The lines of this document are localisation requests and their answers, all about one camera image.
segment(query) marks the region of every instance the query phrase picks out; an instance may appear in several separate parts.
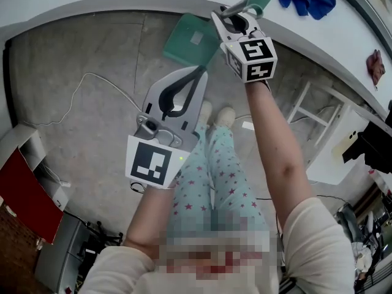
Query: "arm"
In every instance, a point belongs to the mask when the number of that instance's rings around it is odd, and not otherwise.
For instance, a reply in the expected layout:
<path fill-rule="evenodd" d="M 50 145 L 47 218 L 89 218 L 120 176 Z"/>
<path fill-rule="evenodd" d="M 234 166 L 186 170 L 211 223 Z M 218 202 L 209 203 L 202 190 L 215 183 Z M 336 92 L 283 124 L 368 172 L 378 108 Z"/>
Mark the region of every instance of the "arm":
<path fill-rule="evenodd" d="M 306 293 L 353 293 L 351 245 L 322 202 L 312 198 L 295 136 L 264 84 L 246 85 L 246 92 L 268 190 L 283 227 L 287 275 Z"/>
<path fill-rule="evenodd" d="M 313 196 L 301 149 L 268 88 L 250 83 L 246 93 L 268 190 L 284 227 L 294 207 Z"/>
<path fill-rule="evenodd" d="M 174 189 L 147 187 L 129 225 L 123 246 L 106 247 L 80 290 L 82 294 L 132 293 L 139 278 L 154 269 L 159 238 L 166 231 Z"/>
<path fill-rule="evenodd" d="M 159 238 L 166 232 L 172 210 L 174 189 L 155 189 L 148 186 L 129 225 L 124 246 L 136 248 L 156 259 Z"/>

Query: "wire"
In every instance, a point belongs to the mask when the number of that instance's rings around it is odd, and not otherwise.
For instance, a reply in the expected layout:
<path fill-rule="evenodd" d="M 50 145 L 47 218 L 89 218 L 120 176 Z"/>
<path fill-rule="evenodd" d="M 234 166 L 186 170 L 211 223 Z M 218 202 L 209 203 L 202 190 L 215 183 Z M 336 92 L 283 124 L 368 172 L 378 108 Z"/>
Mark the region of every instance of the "wire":
<path fill-rule="evenodd" d="M 319 115 L 325 109 L 334 108 L 334 107 L 335 107 L 334 105 L 327 105 L 326 107 L 322 108 L 319 112 L 317 112 L 317 115 Z M 303 116 L 302 118 L 299 118 L 299 119 L 295 120 L 294 122 L 290 122 L 289 125 L 295 124 L 295 123 L 300 122 L 305 119 L 310 119 L 310 116 Z"/>
<path fill-rule="evenodd" d="M 134 188 L 134 184 L 140 185 L 143 188 L 143 192 L 138 190 L 138 189 L 136 189 L 136 188 Z M 130 189 L 132 189 L 134 192 L 139 193 L 139 194 L 144 194 L 145 190 L 146 190 L 144 185 L 142 185 L 142 183 L 139 183 L 139 182 L 131 182 L 130 183 Z M 317 196 L 318 197 L 326 197 L 326 198 L 335 198 L 335 199 L 342 200 L 345 203 L 348 203 L 347 201 L 345 201 L 343 198 L 340 198 L 340 197 L 335 197 L 335 196 L 330 196 L 330 195 L 317 195 Z M 272 198 L 256 198 L 256 199 L 257 200 L 272 200 Z"/>
<path fill-rule="evenodd" d="M 135 185 L 135 184 L 140 185 L 140 186 L 143 188 L 143 192 L 141 192 L 140 190 L 134 188 L 134 185 Z M 146 187 L 145 187 L 144 185 L 142 185 L 142 183 L 139 183 L 139 182 L 130 182 L 130 186 L 129 186 L 129 187 L 130 187 L 130 189 L 132 189 L 134 192 L 139 193 L 139 194 L 144 194 L 145 191 L 146 191 Z"/>
<path fill-rule="evenodd" d="M 87 227 L 87 221 L 85 221 L 85 220 L 83 220 L 82 218 L 80 218 L 80 217 L 78 217 L 78 216 L 76 216 L 76 215 L 74 215 L 74 214 L 72 214 L 72 213 L 70 213 L 70 212 L 68 212 L 68 211 L 66 211 L 66 210 L 63 210 L 63 213 L 66 213 L 66 214 L 68 214 L 69 216 L 71 216 L 71 217 L 74 217 L 74 218 L 76 218 L 76 219 L 78 219 L 79 221 L 82 221 L 82 223 Z"/>
<path fill-rule="evenodd" d="M 240 120 L 240 119 L 244 119 L 244 118 L 251 118 L 251 117 L 252 117 L 251 115 L 241 115 L 241 116 L 235 118 L 234 121 L 237 121 L 237 120 Z"/>
<path fill-rule="evenodd" d="M 60 121 L 52 121 L 52 122 L 49 122 L 49 123 L 40 123 L 40 124 L 34 124 L 34 123 L 31 123 L 31 122 L 26 122 L 26 121 L 24 121 L 24 123 L 30 124 L 30 125 L 33 125 L 33 126 L 49 126 L 49 125 L 52 125 L 52 124 L 60 124 L 60 123 L 64 120 L 64 118 L 68 115 L 68 113 L 71 111 L 72 105 L 74 104 L 74 96 L 75 96 L 76 92 L 78 91 L 78 89 L 79 89 L 80 85 L 82 84 L 82 82 L 85 80 L 85 77 L 86 77 L 87 75 L 92 75 L 92 76 L 95 76 L 95 77 L 99 78 L 100 80 L 105 81 L 106 83 L 108 83 L 109 85 L 111 85 L 113 88 L 115 88 L 116 90 L 118 90 L 118 91 L 120 92 L 120 94 L 122 94 L 126 99 L 128 99 L 129 102 L 130 102 L 132 105 L 134 105 L 134 107 L 135 107 L 138 111 L 141 111 L 141 109 L 140 109 L 139 106 L 136 104 L 136 102 L 133 100 L 133 98 L 131 98 L 131 97 L 130 97 L 125 91 L 123 91 L 121 88 L 119 88 L 118 86 L 116 86 L 115 84 L 113 84 L 110 80 L 107 80 L 106 78 L 104 78 L 104 77 L 102 77 L 102 76 L 100 76 L 100 75 L 98 75 L 98 74 L 95 74 L 95 73 L 92 73 L 92 72 L 87 72 L 87 73 L 85 73 L 85 74 L 83 75 L 83 77 L 81 78 L 81 80 L 80 80 L 80 82 L 79 82 L 79 85 L 78 85 L 78 86 L 76 87 L 76 89 L 73 91 L 69 109 L 68 109 L 68 111 L 62 116 L 62 118 L 61 118 Z"/>
<path fill-rule="evenodd" d="M 60 177 L 59 177 L 55 172 L 53 172 L 53 170 L 52 170 L 51 168 L 47 167 L 47 166 L 46 166 L 45 164 L 43 164 L 43 163 L 41 163 L 41 164 L 42 164 L 43 168 L 45 169 L 45 171 L 46 171 L 55 181 L 58 181 L 58 183 L 60 184 L 60 183 L 61 183 Z"/>
<path fill-rule="evenodd" d="M 326 198 L 335 198 L 335 199 L 339 199 L 342 200 L 344 203 L 348 203 L 347 201 L 345 201 L 343 198 L 340 197 L 336 197 L 336 196 L 330 196 L 330 195 L 316 195 L 317 197 L 326 197 Z M 257 200 L 272 200 L 272 198 L 256 198 Z"/>
<path fill-rule="evenodd" d="M 280 238 L 280 237 L 281 237 L 281 233 L 280 233 L 280 231 L 279 231 L 279 226 L 277 225 L 277 213 L 275 213 L 275 221 L 276 221 L 276 230 L 277 230 L 277 234 L 278 234 L 278 237 Z"/>
<path fill-rule="evenodd" d="M 255 29 L 254 31 L 251 31 L 251 33 L 249 35 L 251 35 L 252 33 L 257 32 L 257 31 L 262 33 L 264 35 L 264 37 L 267 37 L 267 35 L 263 31 L 261 31 L 260 29 Z"/>
<path fill-rule="evenodd" d="M 348 203 L 348 201 L 344 200 L 343 198 L 336 197 L 336 196 L 330 196 L 330 195 L 317 195 L 318 197 L 327 197 L 327 198 L 335 198 L 343 201 L 344 203 Z"/>

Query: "pajama pants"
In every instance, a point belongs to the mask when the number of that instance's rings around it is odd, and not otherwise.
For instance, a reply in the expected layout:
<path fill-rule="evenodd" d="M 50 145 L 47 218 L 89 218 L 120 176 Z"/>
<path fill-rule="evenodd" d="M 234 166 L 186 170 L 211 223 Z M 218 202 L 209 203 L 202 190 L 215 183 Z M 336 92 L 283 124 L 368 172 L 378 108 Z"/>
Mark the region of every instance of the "pajama pants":
<path fill-rule="evenodd" d="M 198 124 L 198 145 L 177 180 L 168 236 L 184 232 L 268 230 L 235 154 L 231 130 L 213 127 L 209 143 L 206 130 L 205 125 Z M 211 187 L 215 189 L 213 202 Z"/>

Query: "wrist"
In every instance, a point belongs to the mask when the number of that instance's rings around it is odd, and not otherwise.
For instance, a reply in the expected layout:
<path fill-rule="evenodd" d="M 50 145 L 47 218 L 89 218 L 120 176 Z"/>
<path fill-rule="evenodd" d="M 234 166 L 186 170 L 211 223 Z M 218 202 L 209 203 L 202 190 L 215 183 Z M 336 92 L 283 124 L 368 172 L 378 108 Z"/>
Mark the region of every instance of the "wrist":
<path fill-rule="evenodd" d="M 245 83 L 245 89 L 248 96 L 271 94 L 270 87 L 267 85 L 267 83 L 263 81 L 253 81 L 252 83 Z"/>

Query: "person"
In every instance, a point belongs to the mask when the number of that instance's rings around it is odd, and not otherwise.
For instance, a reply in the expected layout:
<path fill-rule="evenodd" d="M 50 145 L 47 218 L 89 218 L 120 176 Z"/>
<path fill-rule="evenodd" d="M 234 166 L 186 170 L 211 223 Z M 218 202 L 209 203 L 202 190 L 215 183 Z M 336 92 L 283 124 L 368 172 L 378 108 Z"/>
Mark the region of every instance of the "person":
<path fill-rule="evenodd" d="M 353 293 L 350 242 L 312 193 L 301 149 L 269 87 L 249 83 L 246 93 L 283 228 L 285 277 L 305 293 Z M 200 141 L 181 176 L 169 189 L 147 187 L 123 246 L 101 252 L 81 294 L 279 292 L 277 243 L 233 147 L 235 112 L 224 108 L 209 128 L 211 109 L 203 103 Z"/>

